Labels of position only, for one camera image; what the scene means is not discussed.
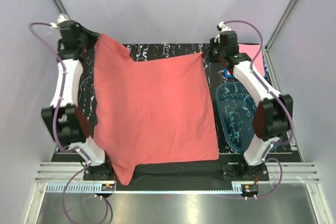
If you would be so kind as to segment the coral red t shirt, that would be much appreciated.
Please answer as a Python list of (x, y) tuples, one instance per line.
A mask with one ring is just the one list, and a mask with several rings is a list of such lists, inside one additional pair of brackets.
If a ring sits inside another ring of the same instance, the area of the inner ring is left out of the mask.
[(122, 185), (138, 165), (219, 158), (201, 53), (134, 61), (124, 45), (101, 34), (94, 62), (93, 138)]

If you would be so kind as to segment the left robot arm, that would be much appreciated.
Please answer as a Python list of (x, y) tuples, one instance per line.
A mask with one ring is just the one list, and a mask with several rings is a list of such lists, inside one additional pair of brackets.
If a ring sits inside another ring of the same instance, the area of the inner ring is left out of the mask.
[(89, 121), (78, 105), (83, 56), (94, 47), (99, 35), (63, 14), (51, 27), (61, 34), (56, 53), (58, 79), (54, 97), (49, 107), (42, 109), (41, 117), (59, 150), (81, 156), (85, 180), (112, 179), (110, 159), (93, 140)]

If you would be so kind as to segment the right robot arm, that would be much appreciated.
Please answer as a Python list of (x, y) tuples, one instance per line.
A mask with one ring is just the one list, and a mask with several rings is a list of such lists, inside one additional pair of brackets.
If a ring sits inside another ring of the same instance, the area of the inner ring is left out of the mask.
[(210, 40), (205, 53), (209, 61), (221, 62), (246, 88), (257, 108), (252, 121), (254, 136), (236, 165), (223, 167), (223, 174), (244, 180), (254, 179), (264, 170), (266, 157), (275, 145), (281, 145), (281, 137), (293, 128), (293, 98), (274, 89), (254, 67), (253, 60), (239, 51), (237, 34), (223, 28)]

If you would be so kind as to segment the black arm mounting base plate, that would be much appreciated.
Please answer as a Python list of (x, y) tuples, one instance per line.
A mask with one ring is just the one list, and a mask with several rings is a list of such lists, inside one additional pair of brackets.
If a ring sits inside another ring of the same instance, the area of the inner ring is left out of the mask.
[(215, 161), (138, 165), (128, 185), (115, 173), (84, 172), (86, 181), (116, 182), (117, 191), (220, 191), (230, 190), (231, 182), (267, 182), (266, 165), (248, 168), (239, 155), (221, 155)]

